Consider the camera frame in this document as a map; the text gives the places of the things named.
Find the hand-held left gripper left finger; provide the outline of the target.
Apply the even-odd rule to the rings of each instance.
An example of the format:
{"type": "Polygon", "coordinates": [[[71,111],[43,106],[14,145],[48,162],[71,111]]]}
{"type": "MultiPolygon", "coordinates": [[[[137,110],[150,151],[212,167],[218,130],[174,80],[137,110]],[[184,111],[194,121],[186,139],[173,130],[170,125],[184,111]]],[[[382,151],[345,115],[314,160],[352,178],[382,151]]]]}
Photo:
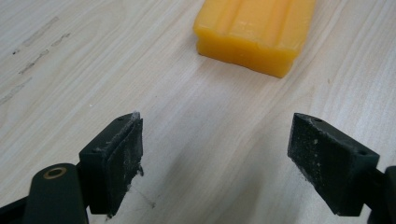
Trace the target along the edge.
{"type": "Polygon", "coordinates": [[[143,120],[139,112],[110,122],[79,152],[84,203],[92,214],[113,217],[132,179],[143,174],[143,120]]]}

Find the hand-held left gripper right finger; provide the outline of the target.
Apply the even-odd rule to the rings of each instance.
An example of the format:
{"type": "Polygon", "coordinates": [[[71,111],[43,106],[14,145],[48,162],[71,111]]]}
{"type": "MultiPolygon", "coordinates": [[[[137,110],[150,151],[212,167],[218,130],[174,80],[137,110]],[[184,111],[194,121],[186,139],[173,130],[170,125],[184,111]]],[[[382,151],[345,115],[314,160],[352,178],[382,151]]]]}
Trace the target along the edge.
{"type": "Polygon", "coordinates": [[[376,169],[377,153],[322,119],[296,113],[288,156],[333,213],[361,213],[365,178],[376,169]]]}

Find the yellow soap bar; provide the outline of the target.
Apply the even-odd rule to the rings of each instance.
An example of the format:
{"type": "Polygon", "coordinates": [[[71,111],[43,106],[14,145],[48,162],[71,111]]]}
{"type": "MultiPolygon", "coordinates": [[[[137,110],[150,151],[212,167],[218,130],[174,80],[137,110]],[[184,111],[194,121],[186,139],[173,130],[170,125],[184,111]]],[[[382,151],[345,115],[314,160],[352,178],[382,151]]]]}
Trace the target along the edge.
{"type": "Polygon", "coordinates": [[[317,0],[205,0],[193,31],[199,54],[284,77],[300,55],[317,0]]]}

